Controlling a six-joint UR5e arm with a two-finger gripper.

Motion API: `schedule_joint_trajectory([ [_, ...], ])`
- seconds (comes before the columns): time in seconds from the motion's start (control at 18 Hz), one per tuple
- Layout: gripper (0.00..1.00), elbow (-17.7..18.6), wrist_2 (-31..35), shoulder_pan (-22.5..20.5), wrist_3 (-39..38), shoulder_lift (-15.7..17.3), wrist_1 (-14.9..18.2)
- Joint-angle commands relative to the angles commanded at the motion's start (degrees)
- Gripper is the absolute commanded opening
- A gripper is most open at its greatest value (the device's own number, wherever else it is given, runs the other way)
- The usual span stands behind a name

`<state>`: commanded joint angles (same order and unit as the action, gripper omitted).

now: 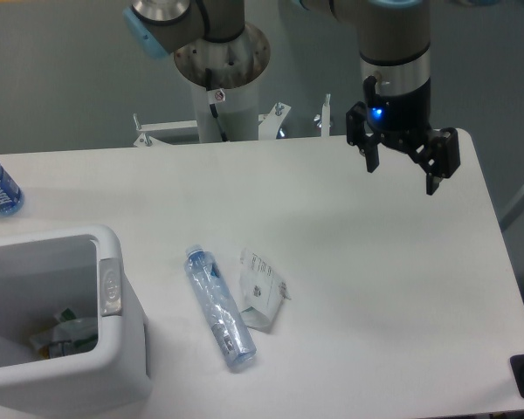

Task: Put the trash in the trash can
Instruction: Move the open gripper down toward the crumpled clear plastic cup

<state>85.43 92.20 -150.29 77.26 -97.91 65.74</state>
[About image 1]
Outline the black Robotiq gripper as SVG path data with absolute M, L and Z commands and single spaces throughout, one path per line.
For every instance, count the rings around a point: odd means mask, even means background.
M 432 196 L 444 179 L 460 166 L 459 134 L 453 127 L 431 129 L 431 80 L 402 95 L 381 95 L 378 81 L 363 81 L 364 103 L 359 101 L 346 112 L 347 143 L 358 147 L 366 169 L 379 165 L 378 144 L 406 154 L 425 172 L 426 194 Z M 365 124 L 372 135 L 368 136 Z

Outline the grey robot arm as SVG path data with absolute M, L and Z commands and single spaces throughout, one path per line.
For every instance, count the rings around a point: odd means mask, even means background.
M 346 114 L 347 142 L 369 172 L 379 147 L 408 155 L 425 173 L 432 195 L 460 164 L 452 127 L 434 129 L 431 109 L 431 26 L 426 1 L 304 1 L 355 27 L 363 98 Z M 245 18 L 241 1 L 133 1 L 124 20 L 150 56 L 171 56 L 197 91 L 196 122 L 203 142 L 259 137 L 256 102 L 247 89 L 264 74 L 271 49 Z

